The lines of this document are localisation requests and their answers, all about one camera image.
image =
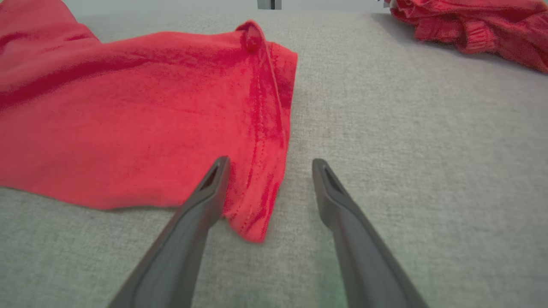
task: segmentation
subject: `gray table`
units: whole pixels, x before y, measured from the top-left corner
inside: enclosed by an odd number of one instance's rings
[[[548,76],[418,43],[389,15],[80,18],[103,41],[232,31],[299,53],[286,178],[264,244],[210,232],[194,307],[344,307],[314,200],[325,158],[431,307],[548,306]],[[102,307],[172,212],[99,212],[0,189],[0,306]]]

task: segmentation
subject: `red clothing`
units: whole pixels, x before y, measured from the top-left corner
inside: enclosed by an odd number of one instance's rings
[[[102,44],[60,0],[4,0],[0,186],[97,209],[174,207],[228,155],[223,214],[262,242],[296,61],[252,21]]]
[[[540,0],[395,0],[415,37],[490,52],[548,73],[548,7]]]

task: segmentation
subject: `red fabric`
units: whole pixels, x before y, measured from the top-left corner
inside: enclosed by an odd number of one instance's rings
[[[498,53],[548,73],[548,7],[541,0],[397,0],[392,15],[415,37],[465,54]]]
[[[223,214],[262,242],[296,61],[253,21],[102,44],[60,0],[4,0],[0,186],[97,209],[173,207],[228,155]]]

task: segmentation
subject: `gray upholstery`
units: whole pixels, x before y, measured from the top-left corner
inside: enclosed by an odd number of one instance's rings
[[[419,43],[389,15],[79,19],[110,42],[255,19],[299,53],[286,177],[264,244],[211,230],[194,307],[344,307],[311,162],[326,159],[431,307],[548,306],[548,76]],[[0,306],[104,307],[171,215],[0,189]]]

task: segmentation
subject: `gray fabric surface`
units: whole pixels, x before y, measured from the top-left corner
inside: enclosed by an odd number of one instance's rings
[[[79,19],[109,42],[255,19],[299,53],[286,178],[266,242],[210,232],[194,307],[344,307],[314,200],[326,159],[431,307],[548,306],[548,76],[418,43],[389,15],[254,11]],[[103,307],[171,211],[0,189],[0,306]]]
[[[385,13],[384,1],[377,0],[283,0],[283,10],[336,10],[349,12]]]
[[[74,16],[100,14],[143,14],[151,10],[171,10],[184,13],[253,10],[257,0],[62,0]]]

